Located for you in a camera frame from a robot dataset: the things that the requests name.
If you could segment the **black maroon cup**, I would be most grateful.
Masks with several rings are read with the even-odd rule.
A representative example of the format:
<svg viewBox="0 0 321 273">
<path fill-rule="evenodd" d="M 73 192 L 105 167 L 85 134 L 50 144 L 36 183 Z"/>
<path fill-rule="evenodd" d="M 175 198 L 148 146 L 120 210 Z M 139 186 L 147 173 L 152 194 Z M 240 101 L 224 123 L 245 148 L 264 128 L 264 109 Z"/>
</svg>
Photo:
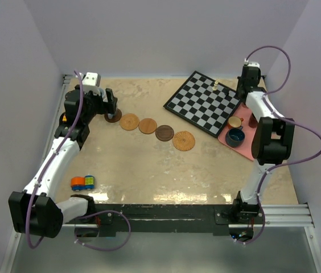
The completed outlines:
<svg viewBox="0 0 321 273">
<path fill-rule="evenodd" d="M 258 126 L 258 121 L 256 120 L 253 113 L 249 117 L 248 126 L 253 129 L 255 129 Z"/>
</svg>

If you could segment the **light wooden coaster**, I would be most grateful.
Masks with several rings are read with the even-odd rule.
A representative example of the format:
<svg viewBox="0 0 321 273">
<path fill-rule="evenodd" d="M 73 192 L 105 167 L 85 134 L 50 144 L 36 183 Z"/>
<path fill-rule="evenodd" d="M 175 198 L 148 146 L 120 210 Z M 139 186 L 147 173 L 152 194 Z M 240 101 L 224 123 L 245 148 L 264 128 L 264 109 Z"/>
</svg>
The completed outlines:
<svg viewBox="0 0 321 273">
<path fill-rule="evenodd" d="M 144 118 L 139 122 L 138 128 L 143 134 L 152 134 L 157 129 L 158 125 L 152 118 Z"/>
</svg>

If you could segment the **small woven rattan coaster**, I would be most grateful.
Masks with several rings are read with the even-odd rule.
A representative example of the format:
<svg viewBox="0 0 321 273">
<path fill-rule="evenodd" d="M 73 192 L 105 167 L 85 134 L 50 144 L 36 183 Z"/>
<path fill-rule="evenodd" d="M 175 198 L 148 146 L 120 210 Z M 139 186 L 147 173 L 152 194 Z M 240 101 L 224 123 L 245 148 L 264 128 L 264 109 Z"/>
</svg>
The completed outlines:
<svg viewBox="0 0 321 273">
<path fill-rule="evenodd" d="M 127 130 L 127 131 L 134 130 L 138 127 L 138 125 L 139 125 L 139 118 L 133 113 L 125 114 L 120 119 L 120 126 L 124 130 Z"/>
</svg>

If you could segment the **dark walnut coaster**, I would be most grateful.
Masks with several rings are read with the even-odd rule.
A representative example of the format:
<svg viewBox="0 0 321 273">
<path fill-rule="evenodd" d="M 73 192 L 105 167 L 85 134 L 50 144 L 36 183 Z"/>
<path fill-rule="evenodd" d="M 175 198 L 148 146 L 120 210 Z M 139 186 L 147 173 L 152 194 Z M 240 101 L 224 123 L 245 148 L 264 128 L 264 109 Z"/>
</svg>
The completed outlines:
<svg viewBox="0 0 321 273">
<path fill-rule="evenodd" d="M 117 109 L 116 112 L 113 115 L 114 115 L 113 118 L 109 119 L 108 118 L 108 114 L 104 114 L 104 118 L 109 123 L 115 123 L 115 122 L 118 122 L 121 119 L 122 112 L 120 111 L 120 109 Z"/>
<path fill-rule="evenodd" d="M 174 137 L 174 129 L 169 125 L 161 125 L 155 131 L 158 140 L 167 142 Z"/>
</svg>

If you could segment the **large woven rattan coaster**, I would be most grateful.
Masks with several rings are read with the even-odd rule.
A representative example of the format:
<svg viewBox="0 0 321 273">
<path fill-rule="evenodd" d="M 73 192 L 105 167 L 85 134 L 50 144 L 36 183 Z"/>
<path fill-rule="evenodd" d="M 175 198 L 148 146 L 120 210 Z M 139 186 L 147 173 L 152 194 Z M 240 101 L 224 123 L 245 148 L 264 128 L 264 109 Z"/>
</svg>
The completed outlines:
<svg viewBox="0 0 321 273">
<path fill-rule="evenodd" d="M 179 131 L 174 135 L 172 143 L 179 151 L 189 151 L 195 146 L 195 138 L 188 131 Z"/>
</svg>

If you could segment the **dark blue cup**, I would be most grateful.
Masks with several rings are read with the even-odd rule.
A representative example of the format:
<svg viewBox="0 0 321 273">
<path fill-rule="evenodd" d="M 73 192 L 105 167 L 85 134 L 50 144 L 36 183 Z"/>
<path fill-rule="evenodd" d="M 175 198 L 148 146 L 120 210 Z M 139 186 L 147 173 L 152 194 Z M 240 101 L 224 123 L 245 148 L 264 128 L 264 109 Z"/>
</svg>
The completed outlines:
<svg viewBox="0 0 321 273">
<path fill-rule="evenodd" d="M 239 128 L 232 128 L 225 135 L 225 142 L 231 148 L 240 147 L 244 140 L 245 133 Z"/>
</svg>

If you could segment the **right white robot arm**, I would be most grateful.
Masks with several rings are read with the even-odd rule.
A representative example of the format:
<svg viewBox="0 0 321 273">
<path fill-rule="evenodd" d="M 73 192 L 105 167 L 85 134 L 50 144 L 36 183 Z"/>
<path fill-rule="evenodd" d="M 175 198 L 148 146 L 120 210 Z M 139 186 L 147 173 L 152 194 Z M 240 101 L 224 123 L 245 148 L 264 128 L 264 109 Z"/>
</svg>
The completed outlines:
<svg viewBox="0 0 321 273">
<path fill-rule="evenodd" d="M 270 101 L 266 90 L 258 86 L 260 79 L 259 63 L 245 60 L 236 93 L 252 111 L 257 127 L 251 146 L 254 169 L 246 186 L 234 199 L 231 210 L 232 218 L 240 224 L 262 215 L 260 201 L 263 183 L 273 167 L 289 158 L 294 136 L 294 125 L 278 119 L 279 112 L 268 105 Z"/>
</svg>

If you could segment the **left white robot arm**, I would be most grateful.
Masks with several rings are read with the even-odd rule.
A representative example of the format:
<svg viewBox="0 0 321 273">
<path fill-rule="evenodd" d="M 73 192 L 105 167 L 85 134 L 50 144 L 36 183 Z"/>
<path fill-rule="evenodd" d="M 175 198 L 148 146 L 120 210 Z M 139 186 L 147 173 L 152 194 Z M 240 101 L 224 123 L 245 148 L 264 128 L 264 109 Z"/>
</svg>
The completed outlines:
<svg viewBox="0 0 321 273">
<path fill-rule="evenodd" d="M 89 90 L 82 96 L 80 87 L 65 94 L 64 113 L 55 131 L 51 151 L 37 174 L 21 192 L 12 192 L 8 203 L 15 231 L 54 238 L 63 224 L 78 218 L 90 223 L 96 218 L 92 197 L 75 194 L 55 203 L 59 183 L 73 158 L 82 149 L 89 133 L 89 123 L 98 114 L 115 114 L 117 97 L 110 88 L 103 96 Z"/>
</svg>

